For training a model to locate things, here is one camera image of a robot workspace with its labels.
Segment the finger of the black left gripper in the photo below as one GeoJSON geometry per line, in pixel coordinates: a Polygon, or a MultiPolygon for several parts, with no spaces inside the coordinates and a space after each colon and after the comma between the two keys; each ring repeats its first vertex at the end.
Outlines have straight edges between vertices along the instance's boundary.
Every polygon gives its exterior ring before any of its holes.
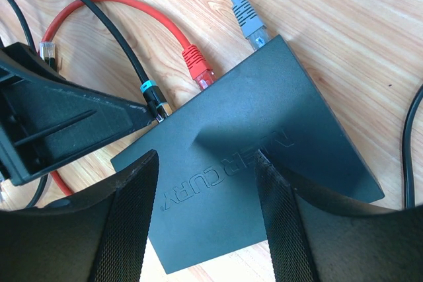
{"type": "Polygon", "coordinates": [[[152,121],[147,106],[65,80],[25,44],[1,49],[1,177],[15,186],[152,121]]]}

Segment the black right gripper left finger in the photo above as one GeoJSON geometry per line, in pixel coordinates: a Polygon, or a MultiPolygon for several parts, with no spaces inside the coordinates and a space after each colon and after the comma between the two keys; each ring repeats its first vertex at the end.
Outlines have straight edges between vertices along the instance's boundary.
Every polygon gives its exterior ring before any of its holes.
{"type": "Polygon", "coordinates": [[[2,281],[139,281],[159,174],[150,150],[43,208],[1,212],[2,281]]]}

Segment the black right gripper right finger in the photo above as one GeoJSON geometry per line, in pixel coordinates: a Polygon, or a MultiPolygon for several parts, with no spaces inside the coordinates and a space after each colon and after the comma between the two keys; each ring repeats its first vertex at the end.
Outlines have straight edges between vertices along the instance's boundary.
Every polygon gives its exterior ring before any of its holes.
{"type": "Polygon", "coordinates": [[[277,281],[421,281],[422,207],[393,210],[320,186],[255,155],[277,281]]]}

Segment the black network switch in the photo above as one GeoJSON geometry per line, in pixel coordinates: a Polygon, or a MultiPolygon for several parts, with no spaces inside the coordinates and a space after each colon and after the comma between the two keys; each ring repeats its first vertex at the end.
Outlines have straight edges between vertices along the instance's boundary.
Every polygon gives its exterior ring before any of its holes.
{"type": "Polygon", "coordinates": [[[277,36],[112,159],[149,150],[159,176],[149,239],[166,273],[262,242],[257,151],[342,195],[383,190],[288,43],[277,36]]]}

